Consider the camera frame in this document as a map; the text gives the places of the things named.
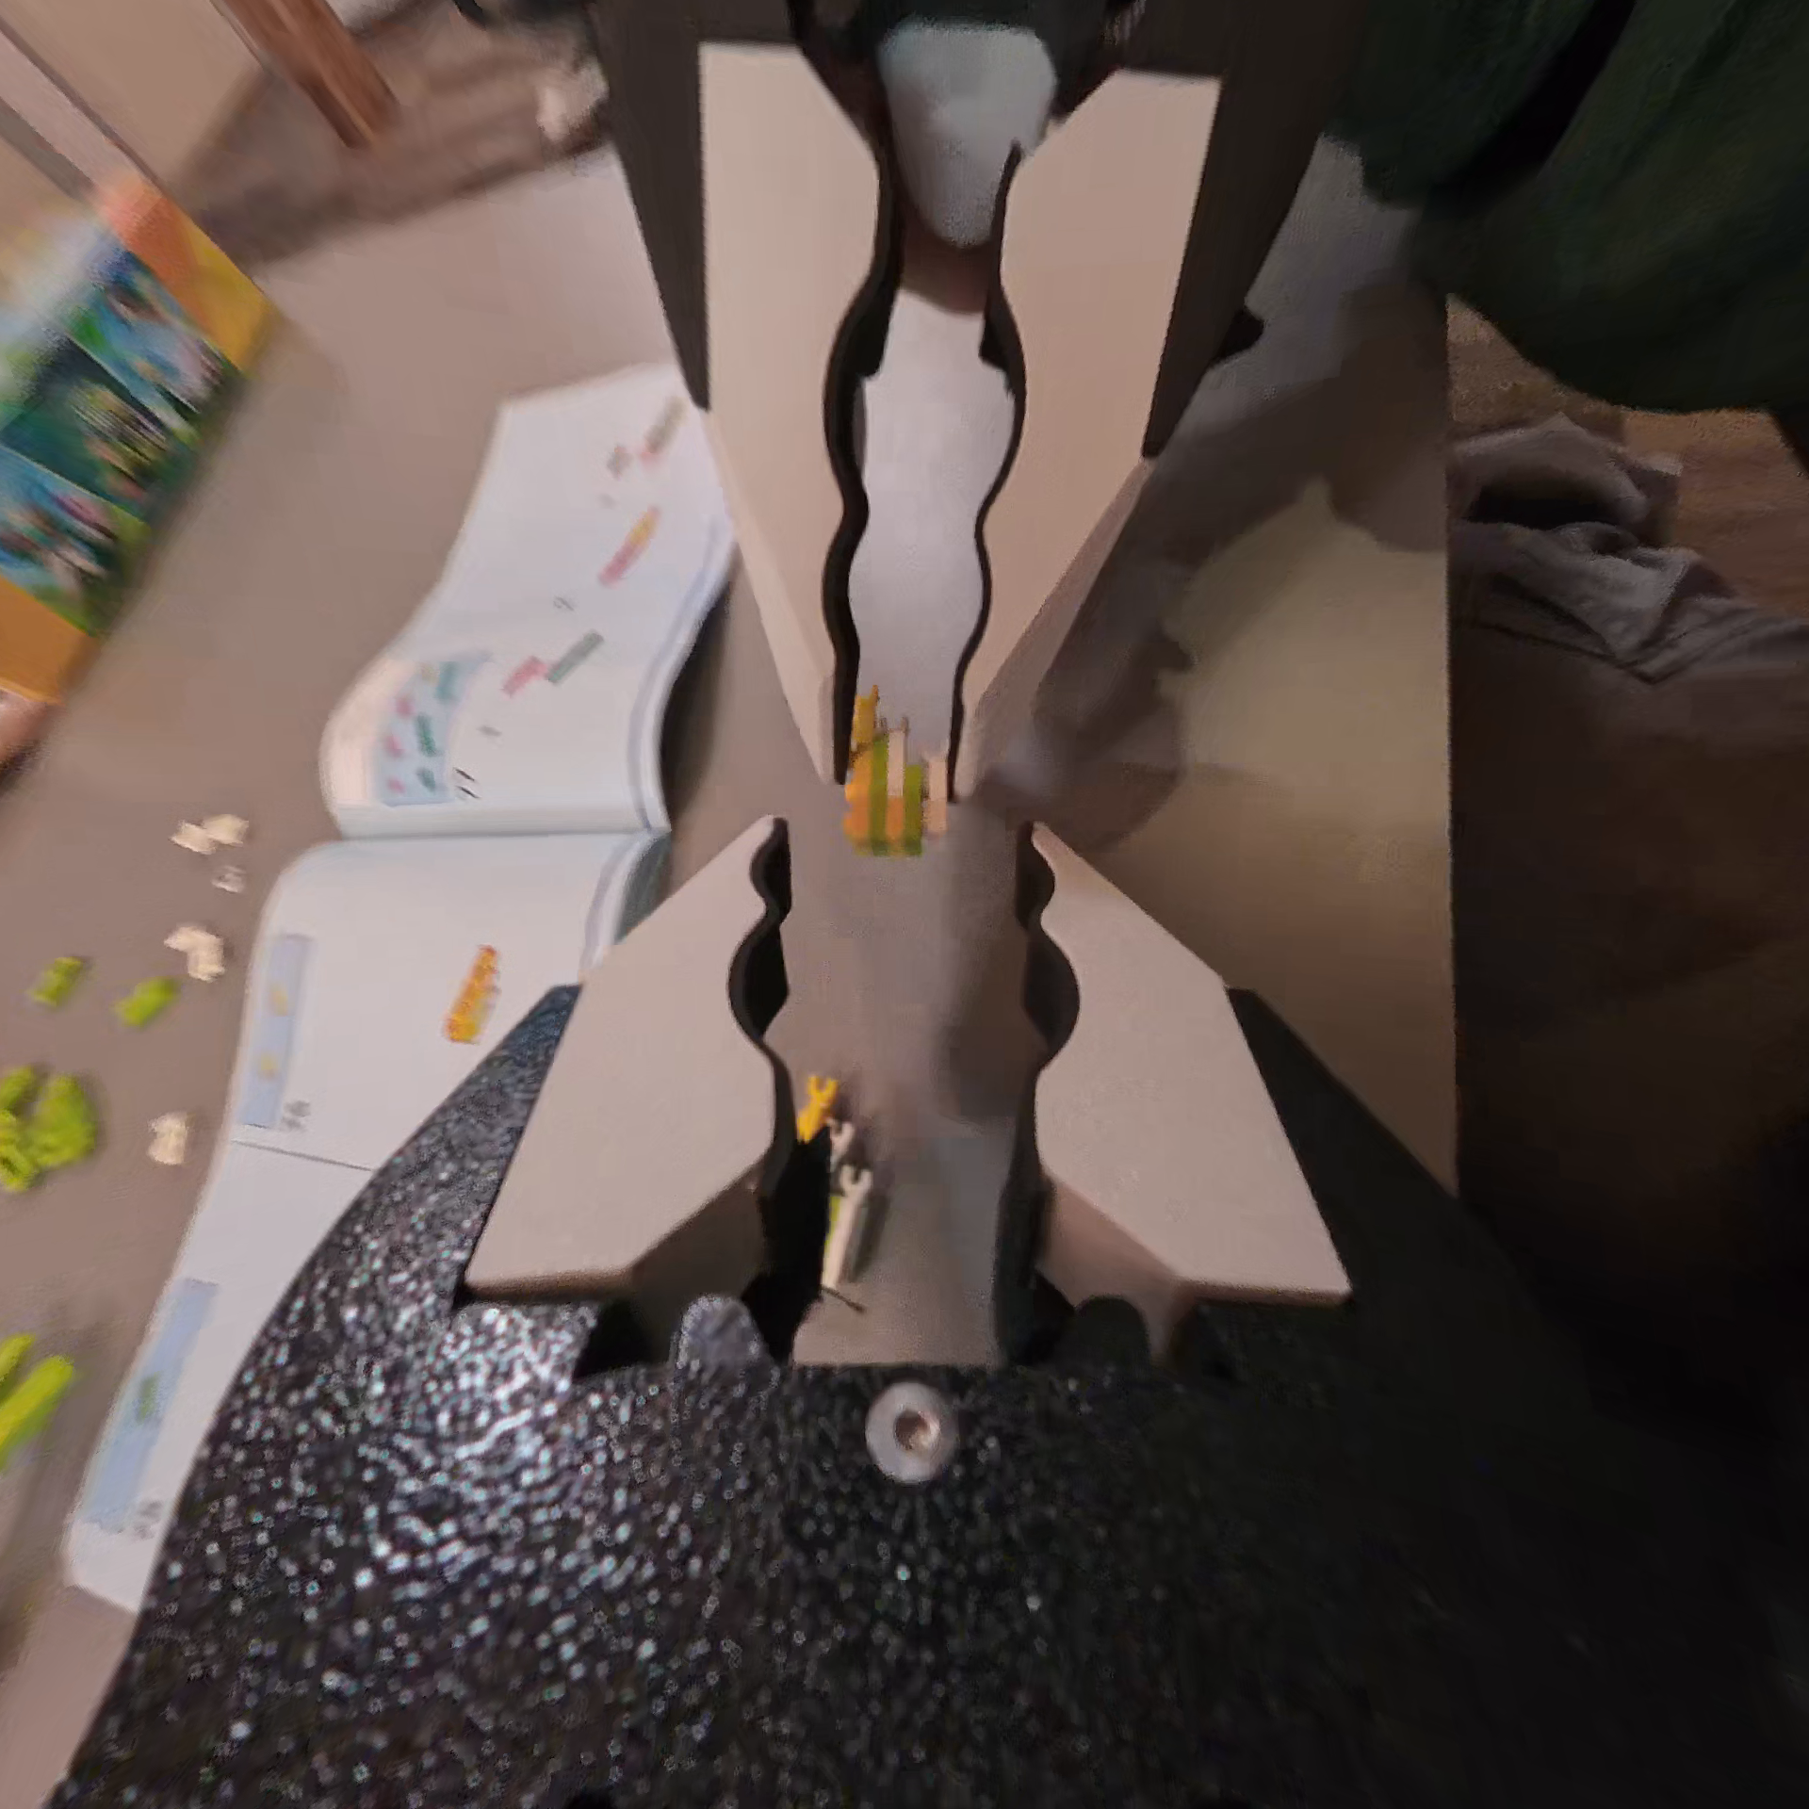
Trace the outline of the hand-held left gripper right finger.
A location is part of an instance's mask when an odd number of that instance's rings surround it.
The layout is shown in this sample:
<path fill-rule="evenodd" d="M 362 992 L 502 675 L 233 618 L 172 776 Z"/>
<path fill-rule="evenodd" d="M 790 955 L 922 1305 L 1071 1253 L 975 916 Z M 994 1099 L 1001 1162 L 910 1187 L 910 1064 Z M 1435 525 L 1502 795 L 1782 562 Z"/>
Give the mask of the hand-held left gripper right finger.
<path fill-rule="evenodd" d="M 1227 985 L 1045 824 L 1021 837 L 1016 908 L 1045 1054 L 1015 1157 L 1015 1269 L 1143 1321 L 1343 1302 Z"/>

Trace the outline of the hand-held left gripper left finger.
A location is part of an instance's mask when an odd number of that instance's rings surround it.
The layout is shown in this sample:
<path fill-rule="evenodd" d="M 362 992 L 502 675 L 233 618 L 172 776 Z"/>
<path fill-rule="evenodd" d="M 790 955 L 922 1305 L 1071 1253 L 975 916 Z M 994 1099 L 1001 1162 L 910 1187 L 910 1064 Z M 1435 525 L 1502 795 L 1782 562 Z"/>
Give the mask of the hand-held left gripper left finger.
<path fill-rule="evenodd" d="M 790 878 L 789 824 L 757 819 L 585 973 L 468 1262 L 476 1299 L 696 1301 L 763 1273 L 792 1147 L 767 1041 Z"/>

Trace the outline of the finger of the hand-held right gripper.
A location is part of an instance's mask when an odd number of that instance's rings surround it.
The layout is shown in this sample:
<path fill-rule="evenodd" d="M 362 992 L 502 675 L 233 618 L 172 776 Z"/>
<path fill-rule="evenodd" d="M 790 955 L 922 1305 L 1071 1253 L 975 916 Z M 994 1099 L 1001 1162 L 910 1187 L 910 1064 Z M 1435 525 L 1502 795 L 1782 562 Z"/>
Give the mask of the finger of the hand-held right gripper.
<path fill-rule="evenodd" d="M 1028 724 L 1153 469 L 1146 426 L 1222 86 L 1109 75 L 1013 164 L 999 290 L 1016 429 L 980 519 L 985 622 L 961 675 L 957 798 Z"/>
<path fill-rule="evenodd" d="M 867 527 L 852 396 L 899 286 L 892 159 L 796 47 L 706 40 L 698 74 L 708 438 L 784 699 L 839 784 Z"/>

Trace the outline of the lime yellow lego assembly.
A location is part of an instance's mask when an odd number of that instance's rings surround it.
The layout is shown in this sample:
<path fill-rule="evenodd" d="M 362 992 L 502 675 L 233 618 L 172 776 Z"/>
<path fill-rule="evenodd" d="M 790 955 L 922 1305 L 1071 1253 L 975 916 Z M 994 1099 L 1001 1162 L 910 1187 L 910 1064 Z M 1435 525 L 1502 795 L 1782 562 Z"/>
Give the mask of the lime yellow lego assembly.
<path fill-rule="evenodd" d="M 910 724 L 881 692 L 854 695 L 845 782 L 845 837 L 860 854 L 922 858 L 948 831 L 948 754 L 913 754 Z"/>

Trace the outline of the white lego clip piece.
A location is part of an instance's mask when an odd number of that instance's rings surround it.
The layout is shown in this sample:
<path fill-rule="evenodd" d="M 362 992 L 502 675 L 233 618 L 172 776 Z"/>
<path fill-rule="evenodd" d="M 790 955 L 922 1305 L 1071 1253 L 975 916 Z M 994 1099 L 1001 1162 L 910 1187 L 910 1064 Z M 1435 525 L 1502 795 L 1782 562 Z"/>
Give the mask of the white lego clip piece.
<path fill-rule="evenodd" d="M 874 1202 L 874 1171 L 861 1159 L 854 1124 L 830 1117 L 822 1129 L 830 1154 L 830 1216 L 821 1259 L 821 1286 L 843 1295 L 854 1279 Z"/>

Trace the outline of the lego instruction booklet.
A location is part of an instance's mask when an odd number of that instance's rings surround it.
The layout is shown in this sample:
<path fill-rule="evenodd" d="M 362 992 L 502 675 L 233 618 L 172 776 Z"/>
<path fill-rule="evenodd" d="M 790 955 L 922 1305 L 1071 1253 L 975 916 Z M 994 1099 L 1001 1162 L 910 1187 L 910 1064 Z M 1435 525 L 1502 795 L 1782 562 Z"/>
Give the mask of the lego instruction booklet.
<path fill-rule="evenodd" d="M 271 887 L 218 1143 L 62 1543 L 125 1616 L 262 1323 L 392 1153 L 649 916 L 663 714 L 734 531 L 673 366 L 514 398 L 437 585 L 322 727 L 338 837 Z M 480 943 L 502 998 L 442 1020 Z"/>

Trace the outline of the scattered white lego pieces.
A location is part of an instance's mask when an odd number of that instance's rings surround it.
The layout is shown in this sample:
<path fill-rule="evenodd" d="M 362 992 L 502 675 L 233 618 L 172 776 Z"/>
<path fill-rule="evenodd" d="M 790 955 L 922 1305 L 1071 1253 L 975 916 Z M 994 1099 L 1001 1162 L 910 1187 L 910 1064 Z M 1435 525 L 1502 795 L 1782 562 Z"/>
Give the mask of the scattered white lego pieces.
<path fill-rule="evenodd" d="M 178 820 L 168 843 L 184 853 L 207 881 L 208 908 L 244 900 L 250 889 L 246 849 L 251 823 L 244 815 L 216 810 Z M 220 985 L 229 973 L 231 937 L 216 917 L 184 917 L 164 938 L 164 949 L 178 961 L 180 977 L 193 986 Z M 148 1159 L 160 1170 L 180 1170 L 190 1159 L 193 1116 L 188 1110 L 162 1112 L 148 1127 Z"/>

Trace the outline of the scattered lime green lego pieces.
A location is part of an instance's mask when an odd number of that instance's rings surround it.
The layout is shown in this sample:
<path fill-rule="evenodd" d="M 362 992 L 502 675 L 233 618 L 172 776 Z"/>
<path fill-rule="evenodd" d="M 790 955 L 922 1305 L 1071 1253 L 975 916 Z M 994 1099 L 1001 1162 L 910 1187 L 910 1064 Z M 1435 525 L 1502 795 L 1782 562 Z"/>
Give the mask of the scattered lime green lego pieces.
<path fill-rule="evenodd" d="M 28 1001 L 41 1010 L 60 1010 L 84 983 L 81 957 L 59 957 L 39 969 Z M 184 983 L 153 976 L 133 985 L 114 1004 L 116 1020 L 126 1030 L 153 1025 L 178 998 Z M 2 1075 L 2 1189 L 14 1200 L 50 1179 L 88 1162 L 102 1143 L 98 1106 L 87 1084 L 67 1070 L 34 1064 L 6 1068 Z M 2 1476 L 56 1417 L 75 1381 L 75 1364 L 39 1348 L 28 1330 L 2 1339 Z"/>

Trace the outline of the colourful lego box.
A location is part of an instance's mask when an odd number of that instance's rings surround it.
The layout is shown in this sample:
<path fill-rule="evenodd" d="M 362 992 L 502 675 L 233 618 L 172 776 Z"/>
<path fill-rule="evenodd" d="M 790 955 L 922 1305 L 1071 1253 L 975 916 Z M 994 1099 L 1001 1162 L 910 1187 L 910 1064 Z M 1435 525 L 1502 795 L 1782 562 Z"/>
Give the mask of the colourful lego box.
<path fill-rule="evenodd" d="M 56 708 L 84 677 L 275 319 L 138 174 L 4 237 L 4 694 Z"/>

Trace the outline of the wooden chair leg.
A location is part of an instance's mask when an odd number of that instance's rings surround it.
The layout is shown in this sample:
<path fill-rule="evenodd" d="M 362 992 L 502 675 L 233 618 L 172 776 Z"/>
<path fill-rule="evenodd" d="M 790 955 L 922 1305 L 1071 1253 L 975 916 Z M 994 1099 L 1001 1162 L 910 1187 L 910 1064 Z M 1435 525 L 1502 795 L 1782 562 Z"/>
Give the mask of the wooden chair leg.
<path fill-rule="evenodd" d="M 340 145 L 372 147 L 398 104 L 372 56 L 328 3 L 216 3 L 251 52 L 289 80 Z"/>

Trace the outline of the dark grey clothing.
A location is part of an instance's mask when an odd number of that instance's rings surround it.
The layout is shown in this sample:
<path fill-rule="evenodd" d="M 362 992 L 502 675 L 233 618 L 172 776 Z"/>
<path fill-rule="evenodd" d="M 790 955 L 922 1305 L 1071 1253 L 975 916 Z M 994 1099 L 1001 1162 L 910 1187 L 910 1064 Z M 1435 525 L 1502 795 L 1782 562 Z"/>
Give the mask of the dark grey clothing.
<path fill-rule="evenodd" d="M 1805 1239 L 1805 622 L 1551 415 L 1450 464 L 1462 1187 L 1610 1250 Z"/>

